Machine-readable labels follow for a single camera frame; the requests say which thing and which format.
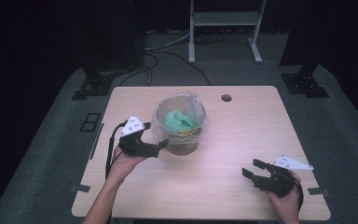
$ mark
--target black curtain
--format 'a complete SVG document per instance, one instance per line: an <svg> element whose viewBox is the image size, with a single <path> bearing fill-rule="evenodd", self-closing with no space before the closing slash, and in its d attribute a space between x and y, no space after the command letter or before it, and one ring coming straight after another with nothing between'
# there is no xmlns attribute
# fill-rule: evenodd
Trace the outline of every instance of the black curtain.
<svg viewBox="0 0 358 224"><path fill-rule="evenodd" d="M358 109L358 1L302 0L281 65L316 58Z"/></svg>

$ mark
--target human hand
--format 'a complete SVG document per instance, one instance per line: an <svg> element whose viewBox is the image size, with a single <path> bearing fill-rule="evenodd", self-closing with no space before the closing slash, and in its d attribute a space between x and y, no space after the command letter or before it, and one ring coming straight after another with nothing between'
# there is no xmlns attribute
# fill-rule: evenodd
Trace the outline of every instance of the human hand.
<svg viewBox="0 0 358 224"><path fill-rule="evenodd" d="M146 157L131 157L123 152L120 147L115 148L113 158L114 162L106 181L118 185L123 183L124 179L133 171L137 164L147 159Z"/></svg>
<svg viewBox="0 0 358 224"><path fill-rule="evenodd" d="M295 178L298 183L301 182L301 179L293 172L290 171L290 174ZM299 223L298 219L298 202L299 202L299 189L296 185L290 190L289 194L283 198L278 197L275 193L270 191L265 191L269 197L269 201L275 208L276 213L278 214L281 221L285 224Z"/></svg>

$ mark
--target hand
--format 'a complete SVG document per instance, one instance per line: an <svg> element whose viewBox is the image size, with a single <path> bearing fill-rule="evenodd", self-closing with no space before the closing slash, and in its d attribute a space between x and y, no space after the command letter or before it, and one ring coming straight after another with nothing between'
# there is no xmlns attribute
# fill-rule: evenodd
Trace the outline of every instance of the hand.
<svg viewBox="0 0 358 224"><path fill-rule="evenodd" d="M125 154L120 147L116 147L113 154L114 162L110 168L109 176L94 201L91 209L87 213L83 223L106 223L112 212L116 194L124 179L129 175L135 166L146 160L144 157L131 157Z"/></svg>
<svg viewBox="0 0 358 224"><path fill-rule="evenodd" d="M293 172L290 171L290 174L301 182L301 179ZM269 201L275 208L276 213L278 214L281 221L285 224L299 223L298 219L298 201L299 201L299 190L294 186L288 195L283 198L278 197L275 193L270 191L265 191L269 197Z"/></svg>
<svg viewBox="0 0 358 224"><path fill-rule="evenodd" d="M120 147L115 148L113 158L115 161L110 168L106 181L118 183L119 185L123 183L124 179L133 171L137 164L147 159L145 157L131 157L124 153Z"/></svg>

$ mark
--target cable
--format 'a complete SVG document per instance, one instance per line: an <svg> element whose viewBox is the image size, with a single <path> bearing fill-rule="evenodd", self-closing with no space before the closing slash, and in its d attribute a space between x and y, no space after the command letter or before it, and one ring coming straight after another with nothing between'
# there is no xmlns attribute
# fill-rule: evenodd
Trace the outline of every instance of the cable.
<svg viewBox="0 0 358 224"><path fill-rule="evenodd" d="M145 66L147 67L147 69L142 70L141 72L137 72L137 73L131 74L130 76L128 76L128 77L126 77L124 80L122 80L118 86L122 86L123 83L124 83L125 81L127 81L128 79L130 79L131 77L134 77L134 76L136 76L136 75L138 75L138 74L147 73L148 71L151 71L153 68L155 68L155 67L158 65L158 59L157 59L155 56L150 55L150 54L145 54L145 56L149 56L149 57L154 58L155 61L156 61L155 64L153 64L153 66L151 66L151 67L147 67L147 66L145 65Z"/></svg>
<svg viewBox="0 0 358 224"><path fill-rule="evenodd" d="M117 132L117 130L120 127L124 127L126 125L127 121L119 123L118 126L113 130L112 132L112 136L110 136L110 140L109 140L109 148L107 151L107 158L106 158L106 165L105 165L105 179L108 177L109 172L110 172L110 168L112 167L113 162L121 155L118 154L118 156L116 156L113 160L112 160L112 154L113 154L113 145L115 143L115 134Z"/></svg>
<svg viewBox="0 0 358 224"><path fill-rule="evenodd" d="M171 46L171 45L174 45L174 44L176 44L176 43L179 43L179 42L181 42L182 40L188 38L189 36L190 36L190 32L188 32L186 35L184 35L184 36L182 36L182 37L179 37L179 38L177 38L177 39L175 39L175 40L173 40L173 41L171 41L171 42L169 42L169 43L167 43L167 44L165 44L165 45L162 45L162 46L159 46L159 47L155 47L155 48L151 48L151 49L144 48L144 50L163 49L163 48L166 48L166 47L168 47L168 46Z"/></svg>
<svg viewBox="0 0 358 224"><path fill-rule="evenodd" d="M204 77L205 77L205 80L208 82L208 85L209 86L212 86L211 85L211 82L209 81L209 78L207 78L207 76L205 75L205 73L203 73L198 67L194 66L192 63L189 63L186 59L180 57L179 55L176 55L174 53L171 53L171 52L166 52L166 51L159 51L159 52L153 52L153 53L166 53L166 54L171 54L179 59L181 59L182 61L184 61L185 63L187 63L188 65L192 66L194 69L196 69L197 71L199 71Z"/></svg>

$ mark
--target green food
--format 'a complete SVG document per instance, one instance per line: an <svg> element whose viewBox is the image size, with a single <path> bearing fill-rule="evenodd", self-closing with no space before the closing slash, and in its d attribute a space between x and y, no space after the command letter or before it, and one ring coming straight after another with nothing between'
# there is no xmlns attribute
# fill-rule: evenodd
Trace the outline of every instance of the green food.
<svg viewBox="0 0 358 224"><path fill-rule="evenodd" d="M164 118L165 128L172 132L186 133L193 130L197 123L179 110L173 110Z"/></svg>

